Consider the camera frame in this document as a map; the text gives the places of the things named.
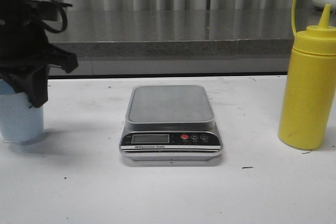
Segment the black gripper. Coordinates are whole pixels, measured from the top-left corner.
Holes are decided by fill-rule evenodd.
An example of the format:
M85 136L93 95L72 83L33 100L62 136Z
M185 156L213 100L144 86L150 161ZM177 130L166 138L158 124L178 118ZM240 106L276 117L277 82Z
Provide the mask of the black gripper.
M36 108L48 101L47 65L33 65L30 60L47 45L44 30L31 18L26 0L1 0L1 75L16 93L25 93ZM77 56L54 45L47 49L47 62L65 73L78 67Z

